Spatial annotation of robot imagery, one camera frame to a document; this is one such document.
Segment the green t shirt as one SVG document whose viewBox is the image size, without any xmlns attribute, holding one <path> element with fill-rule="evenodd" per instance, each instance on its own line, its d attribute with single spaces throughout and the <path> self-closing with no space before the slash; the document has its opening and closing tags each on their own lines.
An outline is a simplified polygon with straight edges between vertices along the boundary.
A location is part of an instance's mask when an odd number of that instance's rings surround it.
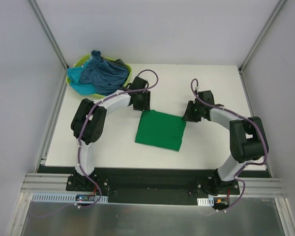
<svg viewBox="0 0 295 236">
<path fill-rule="evenodd" d="M 186 122 L 182 117 L 155 110 L 143 111 L 135 142 L 143 145 L 179 151 Z"/>
</svg>

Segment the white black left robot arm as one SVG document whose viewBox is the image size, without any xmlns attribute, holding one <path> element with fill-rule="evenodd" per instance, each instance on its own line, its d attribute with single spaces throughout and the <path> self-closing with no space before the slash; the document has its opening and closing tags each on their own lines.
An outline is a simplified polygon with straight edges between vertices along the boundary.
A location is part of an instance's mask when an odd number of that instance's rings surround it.
<svg viewBox="0 0 295 236">
<path fill-rule="evenodd" d="M 149 110 L 150 91 L 147 86 L 148 82 L 137 76 L 130 85 L 98 101 L 87 98 L 81 101 L 71 123 L 71 130 L 78 145 L 75 170 L 81 176 L 77 185 L 83 191 L 90 191 L 94 186 L 94 179 L 90 177 L 95 168 L 94 143 L 103 133 L 106 117 L 128 106 L 133 106 L 137 111 Z"/>
</svg>

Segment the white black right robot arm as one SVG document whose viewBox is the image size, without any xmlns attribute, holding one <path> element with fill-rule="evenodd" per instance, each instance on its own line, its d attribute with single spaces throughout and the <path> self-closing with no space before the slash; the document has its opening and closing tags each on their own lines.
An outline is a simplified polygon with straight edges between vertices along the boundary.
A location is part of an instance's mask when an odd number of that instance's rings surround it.
<svg viewBox="0 0 295 236">
<path fill-rule="evenodd" d="M 221 104 L 214 103 L 210 90 L 193 91 L 195 100 L 187 104 L 183 121 L 200 122 L 203 118 L 215 122 L 229 131 L 230 156 L 222 166 L 215 170 L 211 182 L 212 190 L 223 194 L 229 182 L 235 180 L 249 165 L 265 165 L 268 144 L 262 121 L 259 117 L 241 116 Z"/>
</svg>

